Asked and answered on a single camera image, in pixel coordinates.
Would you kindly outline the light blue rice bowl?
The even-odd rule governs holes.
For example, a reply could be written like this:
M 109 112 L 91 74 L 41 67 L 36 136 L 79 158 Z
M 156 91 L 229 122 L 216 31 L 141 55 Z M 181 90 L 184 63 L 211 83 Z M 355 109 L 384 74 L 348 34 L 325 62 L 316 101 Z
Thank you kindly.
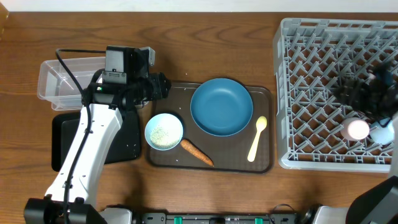
M 144 135 L 151 148 L 167 151 L 182 140 L 183 125 L 181 120 L 173 114 L 157 114 L 146 124 Z

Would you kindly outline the dark blue plate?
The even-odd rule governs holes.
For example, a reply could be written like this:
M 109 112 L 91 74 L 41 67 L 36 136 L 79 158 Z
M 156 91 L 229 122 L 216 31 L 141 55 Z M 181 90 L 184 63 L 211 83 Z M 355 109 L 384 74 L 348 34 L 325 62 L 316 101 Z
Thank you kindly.
M 215 78 L 194 91 L 190 112 L 204 132 L 226 137 L 239 133 L 249 124 L 254 105 L 242 84 L 229 78 Z

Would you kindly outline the yellow plastic spoon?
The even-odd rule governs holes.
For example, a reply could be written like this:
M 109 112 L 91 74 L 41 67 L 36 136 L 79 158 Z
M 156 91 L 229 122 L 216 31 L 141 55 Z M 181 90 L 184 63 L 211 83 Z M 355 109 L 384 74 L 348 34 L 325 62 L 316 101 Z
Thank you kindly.
M 248 157 L 247 157 L 247 160 L 249 162 L 254 162 L 254 160 L 256 158 L 256 152 L 257 152 L 257 148 L 258 148 L 258 144 L 259 144 L 260 135 L 261 135 L 262 131 L 266 129 L 266 127 L 267 127 L 267 118 L 265 116 L 258 117 L 258 119 L 256 121 L 256 135 L 254 137 L 254 140 L 252 142 L 252 145 L 250 147 Z

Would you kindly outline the pink and white cup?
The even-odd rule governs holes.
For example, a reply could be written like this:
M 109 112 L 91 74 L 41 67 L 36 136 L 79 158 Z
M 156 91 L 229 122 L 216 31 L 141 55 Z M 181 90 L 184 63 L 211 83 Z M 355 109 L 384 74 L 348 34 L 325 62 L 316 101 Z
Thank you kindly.
M 370 132 L 368 123 L 355 117 L 345 119 L 341 125 L 343 126 L 343 129 L 340 133 L 349 141 L 365 139 Z

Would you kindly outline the light blue cup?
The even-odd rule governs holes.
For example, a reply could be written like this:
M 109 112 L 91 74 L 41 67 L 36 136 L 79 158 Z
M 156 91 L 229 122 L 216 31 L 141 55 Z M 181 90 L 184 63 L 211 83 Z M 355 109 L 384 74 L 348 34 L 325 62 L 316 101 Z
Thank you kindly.
M 383 128 L 378 122 L 374 122 L 370 125 L 370 138 L 375 143 L 382 145 L 392 143 L 394 141 L 394 127 L 392 121 L 389 121 L 388 118 L 382 119 L 381 124 L 386 124 L 386 127 Z

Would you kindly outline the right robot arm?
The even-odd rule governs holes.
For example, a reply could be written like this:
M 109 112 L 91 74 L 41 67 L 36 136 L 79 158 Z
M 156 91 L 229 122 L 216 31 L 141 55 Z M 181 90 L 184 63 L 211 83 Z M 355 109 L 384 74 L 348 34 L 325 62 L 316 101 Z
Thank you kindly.
M 371 69 L 371 79 L 345 79 L 333 91 L 336 99 L 373 123 L 369 138 L 389 146 L 388 177 L 353 200 L 347 208 L 318 205 L 297 223 L 397 223 L 397 80 L 394 63 Z

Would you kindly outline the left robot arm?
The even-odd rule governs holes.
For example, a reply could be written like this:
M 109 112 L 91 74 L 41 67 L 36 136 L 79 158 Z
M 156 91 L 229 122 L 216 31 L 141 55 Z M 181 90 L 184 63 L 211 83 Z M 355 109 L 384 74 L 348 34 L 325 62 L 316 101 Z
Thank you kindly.
M 140 133 L 137 106 L 166 98 L 171 82 L 150 73 L 155 52 L 150 47 L 107 46 L 105 67 L 82 88 L 62 58 L 58 61 L 81 94 L 80 124 L 64 163 L 44 198 L 30 198 L 26 223 L 139 223 L 122 205 L 95 208 L 98 184 L 109 148 L 128 147 L 129 133 Z

